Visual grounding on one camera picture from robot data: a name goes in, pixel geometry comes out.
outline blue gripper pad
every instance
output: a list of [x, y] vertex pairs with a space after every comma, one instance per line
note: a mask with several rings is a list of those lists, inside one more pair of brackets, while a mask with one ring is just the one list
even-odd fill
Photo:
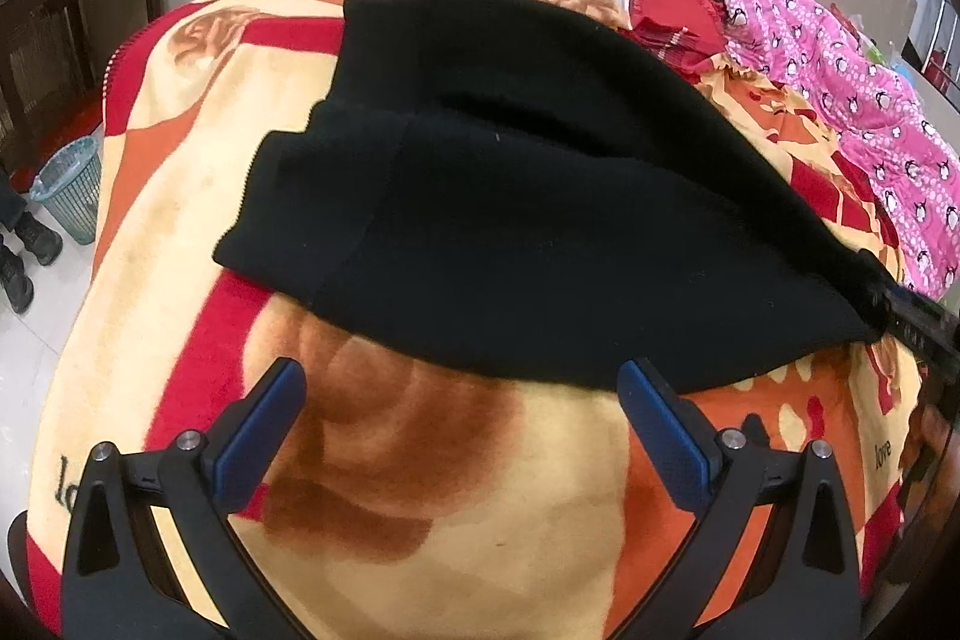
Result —
[[715, 429], [643, 360], [620, 367], [616, 391], [673, 504], [701, 517], [722, 466]]
[[277, 359], [245, 399], [220, 414], [203, 451], [203, 472], [220, 512], [250, 504], [305, 403], [304, 367]]

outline screw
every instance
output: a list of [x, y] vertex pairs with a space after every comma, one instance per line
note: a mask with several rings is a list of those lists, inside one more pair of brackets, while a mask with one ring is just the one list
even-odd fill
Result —
[[747, 444], [747, 438], [740, 429], [724, 429], [723, 434], [720, 435], [720, 441], [731, 451], [738, 451]]
[[176, 438], [176, 447], [181, 451], [192, 451], [200, 444], [200, 432], [188, 429]]
[[98, 442], [93, 446], [93, 461], [107, 461], [113, 455], [114, 450], [116, 449], [112, 442]]
[[822, 439], [815, 439], [810, 443], [810, 450], [813, 451], [813, 455], [817, 458], [830, 458], [833, 456], [833, 448], [830, 447], [830, 443]]

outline pink blanket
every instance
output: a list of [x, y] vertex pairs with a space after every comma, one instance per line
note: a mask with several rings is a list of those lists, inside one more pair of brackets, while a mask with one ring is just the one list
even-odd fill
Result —
[[801, 92], [840, 132], [896, 226], [906, 282], [939, 298], [960, 258], [960, 161], [925, 119], [913, 88], [875, 66], [813, 0], [725, 0], [728, 52]]

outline trash can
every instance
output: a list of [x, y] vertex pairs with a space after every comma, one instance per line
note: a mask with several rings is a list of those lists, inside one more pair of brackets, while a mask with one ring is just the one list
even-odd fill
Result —
[[56, 151], [30, 187], [30, 198], [46, 207], [79, 244], [93, 242], [100, 200], [97, 140], [82, 137]]

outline person's leg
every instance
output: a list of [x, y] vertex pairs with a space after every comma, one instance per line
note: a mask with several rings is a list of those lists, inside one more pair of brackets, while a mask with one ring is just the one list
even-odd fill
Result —
[[34, 283], [23, 271], [23, 259], [2, 242], [0, 239], [0, 284], [10, 300], [11, 309], [19, 316], [34, 301]]
[[11, 186], [7, 172], [0, 169], [0, 223], [13, 231], [23, 242], [23, 247], [37, 256], [40, 266], [50, 266], [56, 261], [64, 240], [52, 228], [43, 225], [27, 209], [27, 202]]
[[13, 231], [26, 210], [27, 202], [13, 189], [7, 172], [0, 169], [0, 223]]
[[[0, 170], [0, 223], [8, 231], [16, 232], [24, 215], [30, 215], [27, 202], [13, 189], [6, 172]], [[0, 284], [16, 314], [30, 307], [34, 300], [34, 284], [23, 271], [23, 260], [3, 244], [3, 239], [0, 239]]]

